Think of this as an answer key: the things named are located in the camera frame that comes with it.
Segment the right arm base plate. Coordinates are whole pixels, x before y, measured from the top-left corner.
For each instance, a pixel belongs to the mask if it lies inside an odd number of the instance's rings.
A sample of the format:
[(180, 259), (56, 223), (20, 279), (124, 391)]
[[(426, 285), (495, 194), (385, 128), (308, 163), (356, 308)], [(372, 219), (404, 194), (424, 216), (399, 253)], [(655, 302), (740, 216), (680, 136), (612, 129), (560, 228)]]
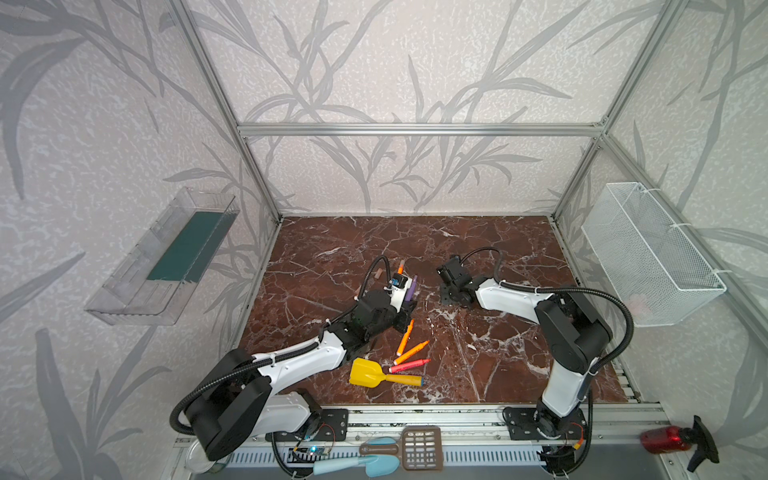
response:
[(586, 418), (579, 407), (560, 417), (544, 405), (536, 407), (507, 406), (502, 420), (511, 440), (576, 442), (585, 439)]

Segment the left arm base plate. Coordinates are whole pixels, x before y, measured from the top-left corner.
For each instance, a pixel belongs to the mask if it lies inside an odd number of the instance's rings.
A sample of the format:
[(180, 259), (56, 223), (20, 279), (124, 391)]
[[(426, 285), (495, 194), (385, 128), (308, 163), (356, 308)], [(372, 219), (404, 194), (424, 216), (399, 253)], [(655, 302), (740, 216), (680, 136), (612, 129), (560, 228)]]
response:
[(271, 440), (272, 437), (275, 437), (278, 442), (343, 441), (346, 439), (348, 422), (348, 409), (321, 409), (312, 412), (298, 430), (269, 433), (266, 435), (266, 439)]

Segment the purple marker pen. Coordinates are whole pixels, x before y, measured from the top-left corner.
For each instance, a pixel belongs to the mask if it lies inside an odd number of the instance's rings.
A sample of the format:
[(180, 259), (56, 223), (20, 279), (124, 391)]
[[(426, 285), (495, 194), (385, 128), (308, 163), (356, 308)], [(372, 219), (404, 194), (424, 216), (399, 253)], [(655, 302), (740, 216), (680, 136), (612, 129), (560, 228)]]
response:
[(406, 302), (407, 301), (411, 301), (413, 299), (413, 296), (414, 296), (414, 293), (415, 293), (415, 290), (416, 290), (416, 286), (417, 286), (417, 280), (418, 280), (418, 276), (417, 275), (412, 278), (410, 287), (408, 288), (406, 296), (405, 296), (405, 301)]

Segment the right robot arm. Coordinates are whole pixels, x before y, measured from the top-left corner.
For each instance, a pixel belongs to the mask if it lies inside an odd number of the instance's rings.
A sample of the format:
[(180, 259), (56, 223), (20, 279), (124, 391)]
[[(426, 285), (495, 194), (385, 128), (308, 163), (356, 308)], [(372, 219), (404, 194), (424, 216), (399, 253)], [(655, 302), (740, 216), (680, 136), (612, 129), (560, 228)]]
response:
[[(554, 363), (548, 383), (537, 402), (534, 421), (554, 430), (568, 420), (587, 398), (591, 379), (629, 346), (635, 330), (631, 310), (616, 296), (579, 286), (532, 287), (500, 278), (501, 262), (490, 276), (474, 276), (466, 256), (454, 255), (437, 268), (442, 292), (464, 307), (511, 314), (537, 324)], [(613, 332), (593, 303), (603, 299), (618, 309), (625, 321), (619, 344), (606, 352)]]

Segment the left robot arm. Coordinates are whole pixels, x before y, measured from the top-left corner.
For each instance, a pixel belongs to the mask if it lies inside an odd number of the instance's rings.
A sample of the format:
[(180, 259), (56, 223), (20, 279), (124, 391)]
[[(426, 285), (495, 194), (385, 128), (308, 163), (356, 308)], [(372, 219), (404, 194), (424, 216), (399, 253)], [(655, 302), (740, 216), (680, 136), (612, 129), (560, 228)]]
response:
[(173, 407), (169, 425), (195, 437), (209, 461), (228, 456), (253, 435), (304, 430), (321, 408), (307, 393), (284, 390), (364, 356), (389, 329), (405, 332), (416, 306), (414, 295), (375, 290), (307, 341), (255, 355), (234, 349)]

